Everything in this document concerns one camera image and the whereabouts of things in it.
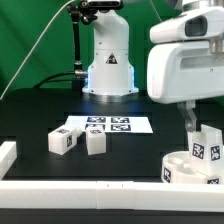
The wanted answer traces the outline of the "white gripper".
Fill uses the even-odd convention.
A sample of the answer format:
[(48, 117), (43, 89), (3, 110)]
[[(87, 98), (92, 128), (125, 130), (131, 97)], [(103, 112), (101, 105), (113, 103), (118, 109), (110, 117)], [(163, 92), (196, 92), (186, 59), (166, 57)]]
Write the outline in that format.
[(147, 91), (155, 102), (179, 102), (185, 129), (194, 132), (194, 100), (224, 95), (224, 52), (211, 53), (207, 41), (154, 46), (148, 56)]

